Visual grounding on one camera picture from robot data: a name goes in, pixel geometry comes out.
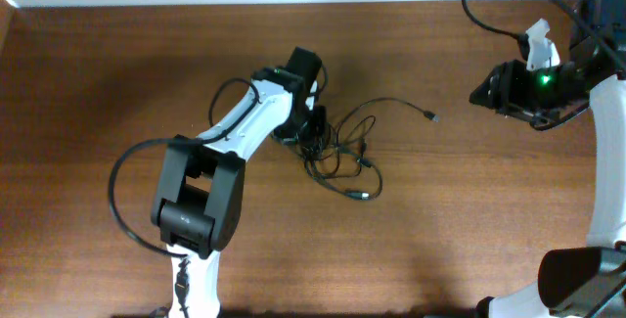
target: green led light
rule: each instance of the green led light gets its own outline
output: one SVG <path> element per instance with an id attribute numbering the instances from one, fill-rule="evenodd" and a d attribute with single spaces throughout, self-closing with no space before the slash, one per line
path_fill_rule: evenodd
<path id="1" fill-rule="evenodd" d="M 552 78 L 551 78 L 550 76 L 542 76 L 542 77 L 541 77 L 541 83 L 542 83 L 543 85 L 548 84 L 551 80 L 552 80 Z"/>

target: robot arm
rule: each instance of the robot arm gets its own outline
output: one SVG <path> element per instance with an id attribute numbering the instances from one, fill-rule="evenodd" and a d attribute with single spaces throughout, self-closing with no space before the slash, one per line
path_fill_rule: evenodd
<path id="1" fill-rule="evenodd" d="M 254 105 L 228 135 L 205 145 L 167 147 L 151 218 L 168 250 L 187 255 L 172 257 L 174 303 L 168 317 L 217 316 L 219 255 L 239 222 L 246 162 L 271 133 L 309 133 L 311 93 L 321 64 L 315 54 L 296 48 L 286 67 L 255 73 L 251 84 L 256 92 L 250 87 L 220 122 L 198 137 L 220 135 Z M 188 185 L 190 177 L 210 178 L 211 189 Z"/>
<path id="2" fill-rule="evenodd" d="M 621 26 L 626 0 L 582 0 L 584 22 L 624 58 Z M 484 299 L 484 318 L 623 316 L 626 312 L 626 72 L 610 60 L 578 26 L 570 43 L 570 62 L 551 57 L 554 44 L 543 38 L 546 23 L 529 31 L 528 63 L 497 66 L 469 101 L 530 123 L 536 130 L 556 127 L 587 107 L 594 111 L 598 138 L 596 204 L 587 248 L 552 250 L 542 260 L 538 281 L 504 297 Z M 579 108 L 565 116 L 570 105 Z"/>

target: black cable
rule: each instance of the black cable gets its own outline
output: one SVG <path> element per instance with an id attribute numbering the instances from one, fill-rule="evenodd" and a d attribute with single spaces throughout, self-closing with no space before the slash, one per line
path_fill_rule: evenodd
<path id="1" fill-rule="evenodd" d="M 189 318 L 189 307 L 187 306 L 187 295 L 189 294 L 189 273 L 187 267 L 189 259 L 183 258 L 178 264 L 178 273 L 176 274 L 176 283 L 174 284 L 174 293 L 180 304 L 180 311 L 183 312 L 185 318 Z"/>
<path id="2" fill-rule="evenodd" d="M 210 127 L 213 127 L 213 125 L 214 125 L 214 123 L 213 123 L 213 108 L 215 108 L 215 103 L 217 103 L 217 99 L 222 94 L 222 92 L 226 88 L 228 88 L 229 85 L 231 85 L 233 83 L 244 83 L 244 84 L 246 84 L 248 87 L 250 87 L 252 89 L 256 99 L 257 100 L 260 99 L 260 95 L 258 93 L 258 89 L 252 83 L 248 82 L 247 80 L 245 80 L 243 78 L 237 78 L 237 77 L 236 78 L 231 78 L 231 79 L 227 80 L 226 82 L 222 83 L 221 86 L 219 86 L 219 88 L 217 89 L 217 92 L 215 92 L 215 95 L 213 96 L 213 100 L 211 100 L 211 104 L 208 106 L 208 124 L 209 124 Z"/>
<path id="3" fill-rule="evenodd" d="M 327 123 L 325 134 L 322 136 L 316 136 L 316 140 L 313 143 L 307 144 L 306 146 L 300 144 L 299 141 L 295 141 L 295 145 L 293 145 L 291 141 L 289 143 L 286 143 L 285 141 L 282 141 L 276 138 L 276 136 L 273 136 L 273 138 L 277 140 L 278 142 L 283 143 L 284 145 L 291 145 L 292 147 L 295 147 L 295 149 L 292 149 L 292 150 L 297 156 L 299 156 L 302 159 L 304 170 L 306 171 L 306 173 L 324 188 L 331 190 L 333 192 L 337 192 L 350 199 L 357 200 L 357 201 L 373 200 L 377 198 L 382 192 L 382 172 L 373 162 L 365 158 L 365 152 L 367 150 L 367 143 L 365 142 L 365 137 L 372 131 L 376 123 L 376 117 L 374 115 L 368 115 L 365 118 L 361 119 L 355 125 L 355 127 L 352 128 L 352 130 L 350 130 L 350 132 L 346 135 L 345 138 L 341 138 L 340 135 L 341 135 L 341 129 L 351 117 L 353 117 L 356 113 L 358 113 L 362 109 L 368 106 L 371 106 L 373 104 L 380 103 L 380 102 L 400 103 L 414 110 L 417 110 L 418 112 L 422 113 L 424 117 L 430 120 L 433 120 L 433 121 L 439 120 L 439 117 L 435 113 L 430 112 L 430 111 L 425 111 L 422 108 L 412 103 L 409 103 L 407 101 L 404 101 L 402 99 L 392 98 L 392 97 L 380 97 L 380 98 L 369 100 L 357 106 L 352 111 L 350 111 L 344 118 L 342 118 L 335 127 Z M 362 126 L 365 128 L 365 131 L 360 133 L 358 136 L 353 137 L 355 132 Z M 351 147 L 356 143 L 359 143 L 358 153 L 355 153 L 351 150 Z M 347 155 L 347 156 L 354 158 L 357 164 L 357 168 L 353 173 L 338 174 L 340 164 L 341 164 L 341 156 L 343 155 Z M 317 163 L 325 159 L 331 158 L 331 157 L 335 157 L 336 159 L 335 167 L 330 172 L 321 172 L 317 167 Z M 357 177 L 361 174 L 361 171 L 364 166 L 366 168 L 372 169 L 376 173 L 379 179 L 378 186 L 376 187 L 376 190 L 373 193 L 369 193 L 369 192 L 365 192 L 361 190 L 341 190 L 340 188 L 338 188 L 337 186 L 329 182 L 329 180 L 333 180 L 337 178 Z"/>
<path id="4" fill-rule="evenodd" d="M 252 83 L 242 78 L 232 78 L 222 83 L 217 93 L 215 94 L 215 97 L 213 98 L 213 103 L 215 102 L 219 94 L 224 90 L 224 88 L 229 86 L 233 82 L 241 82 L 249 86 L 254 92 L 254 100 L 252 101 L 252 104 L 250 104 L 250 106 L 244 111 L 244 113 L 231 126 L 224 129 L 217 136 L 207 138 L 207 139 L 193 139 L 193 140 L 184 140 L 184 139 L 177 139 L 177 138 L 157 138 L 157 139 L 147 140 L 147 141 L 140 142 L 130 147 L 128 150 L 126 150 L 126 152 L 124 152 L 124 154 L 121 155 L 121 157 L 119 157 L 119 159 L 113 165 L 113 168 L 111 170 L 111 175 L 109 176 L 109 187 L 108 187 L 109 209 L 111 210 L 113 219 L 115 220 L 117 225 L 119 225 L 121 230 L 129 238 L 137 242 L 141 247 L 147 250 L 154 251 L 159 254 L 163 254 L 163 255 L 167 255 L 167 256 L 175 257 L 175 258 L 184 258 L 187 256 L 186 254 L 170 252 L 169 250 L 164 250 L 153 244 L 150 244 L 146 240 L 142 239 L 139 235 L 137 235 L 137 233 L 135 233 L 133 230 L 131 230 L 130 227 L 128 227 L 128 225 L 121 218 L 121 215 L 119 214 L 119 211 L 117 210 L 117 206 L 115 205 L 114 189 L 115 189 L 115 180 L 117 178 L 117 173 L 119 172 L 124 162 L 130 156 L 132 156 L 136 152 L 147 149 L 149 147 L 162 145 L 162 144 L 169 145 L 169 146 L 201 146 L 201 145 L 205 145 L 208 143 L 217 142 L 221 140 L 222 138 L 226 137 L 229 133 L 231 133 L 235 129 L 235 127 L 237 127 L 238 124 L 240 124 L 244 120 L 244 118 L 246 118 L 246 116 L 252 111 L 252 109 L 254 109 L 254 106 L 260 101 L 260 95 L 258 93 L 258 90 L 256 89 L 256 87 L 254 87 Z"/>
<path id="5" fill-rule="evenodd" d="M 581 19 L 580 16 L 578 16 L 578 14 L 576 14 L 569 6 L 567 6 L 567 4 L 565 4 L 564 1 L 562 0 L 550 0 L 550 1 L 553 4 L 557 5 L 557 7 L 559 7 L 566 15 L 568 15 L 579 27 L 581 27 L 585 32 L 587 32 L 587 34 L 589 34 L 589 36 L 596 42 L 596 44 L 598 44 L 606 52 L 606 54 L 615 62 L 615 64 L 618 67 L 620 67 L 623 70 L 626 70 L 626 63 L 624 63 L 619 58 L 619 56 L 613 51 L 613 49 L 611 49 L 608 46 L 608 44 L 606 44 L 604 40 L 599 35 L 597 35 L 583 21 L 583 19 Z M 467 0 L 461 0 L 461 4 L 463 5 L 463 10 L 465 10 L 466 15 L 468 15 L 469 19 L 472 20 L 474 23 L 478 24 L 480 27 L 486 30 L 495 32 L 495 33 L 508 35 L 512 37 L 513 39 L 519 39 L 519 36 L 522 35 L 522 34 L 514 34 L 509 31 L 502 30 L 502 29 L 494 28 L 485 23 L 482 23 L 471 14 L 470 9 L 468 8 Z"/>
<path id="6" fill-rule="evenodd" d="M 587 109 L 589 109 L 589 102 L 580 105 L 580 107 L 576 108 L 574 111 L 565 115 L 564 117 L 560 118 L 557 121 L 542 124 L 542 125 L 538 125 L 536 122 L 530 122 L 530 127 L 532 127 L 535 131 L 540 131 L 540 132 L 547 131 L 549 129 L 553 129 L 555 127 L 559 127 L 561 125 L 566 124 L 567 122 L 571 121 L 578 115 L 584 113 Z"/>

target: cable connector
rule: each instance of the cable connector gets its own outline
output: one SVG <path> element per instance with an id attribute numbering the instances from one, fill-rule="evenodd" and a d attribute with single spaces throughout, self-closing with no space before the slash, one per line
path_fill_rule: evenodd
<path id="1" fill-rule="evenodd" d="M 365 158 L 358 158 L 356 162 L 360 163 L 361 165 L 365 167 L 372 167 L 372 162 Z"/>
<path id="2" fill-rule="evenodd" d="M 174 293 L 176 293 L 176 297 L 178 298 L 180 310 L 186 318 L 188 317 L 188 307 L 185 305 L 185 301 L 187 300 L 187 294 L 189 293 L 189 274 L 187 274 L 188 265 L 189 259 L 183 258 L 180 261 L 180 264 L 178 264 L 180 270 L 176 274 L 176 285 L 174 285 Z"/>
<path id="3" fill-rule="evenodd" d="M 430 121 L 439 122 L 439 116 L 433 112 L 425 111 L 424 117 L 429 119 Z"/>
<path id="4" fill-rule="evenodd" d="M 365 152 L 368 150 L 368 143 L 365 142 L 365 138 L 361 138 L 361 147 L 359 147 L 359 155 L 361 158 L 365 155 Z"/>
<path id="5" fill-rule="evenodd" d="M 367 201 L 370 198 L 370 194 L 367 192 L 353 191 L 353 190 L 346 190 L 345 195 L 351 199 L 361 200 L 361 201 Z"/>

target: wooden table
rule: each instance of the wooden table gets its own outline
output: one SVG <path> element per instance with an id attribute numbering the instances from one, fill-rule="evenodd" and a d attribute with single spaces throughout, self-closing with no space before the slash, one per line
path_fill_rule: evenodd
<path id="1" fill-rule="evenodd" d="M 570 23 L 543 1 L 473 3 L 523 31 L 540 17 L 566 59 Z M 594 200 L 590 113 L 538 133 L 468 103 L 491 69 L 519 57 L 511 39 L 470 23 L 458 2 L 23 9 L 0 60 L 0 313 L 145 314 L 170 302 L 169 260 L 113 223 L 114 160 L 153 137 L 208 128 L 217 86 L 316 51 L 336 121 L 379 96 L 368 156 L 384 191 L 371 203 L 328 192 L 266 141 L 246 167 L 239 229 L 222 255 L 228 309 L 426 312 L 472 307 L 536 278 L 546 251 L 579 247 Z M 224 114 L 244 88 L 217 107 Z M 127 221 L 151 241 L 163 149 L 122 169 Z M 367 187 L 369 175 L 359 181 Z"/>

